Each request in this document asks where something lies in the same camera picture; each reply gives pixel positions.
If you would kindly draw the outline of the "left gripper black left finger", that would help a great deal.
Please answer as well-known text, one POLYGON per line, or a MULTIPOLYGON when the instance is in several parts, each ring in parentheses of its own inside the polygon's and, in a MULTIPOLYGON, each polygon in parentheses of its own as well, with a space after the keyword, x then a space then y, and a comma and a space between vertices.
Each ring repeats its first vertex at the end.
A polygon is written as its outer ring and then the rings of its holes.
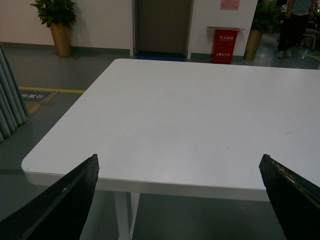
POLYGON ((78 240, 99 174, 93 154, 40 195, 0 222, 2 240, 78 240))

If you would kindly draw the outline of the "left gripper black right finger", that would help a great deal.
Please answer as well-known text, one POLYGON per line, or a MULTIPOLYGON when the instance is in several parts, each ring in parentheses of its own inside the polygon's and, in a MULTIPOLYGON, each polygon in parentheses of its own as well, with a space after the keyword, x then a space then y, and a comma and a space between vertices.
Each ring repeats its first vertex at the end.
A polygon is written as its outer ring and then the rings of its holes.
POLYGON ((275 215, 288 240, 320 238, 320 188, 264 154, 259 170, 275 215))

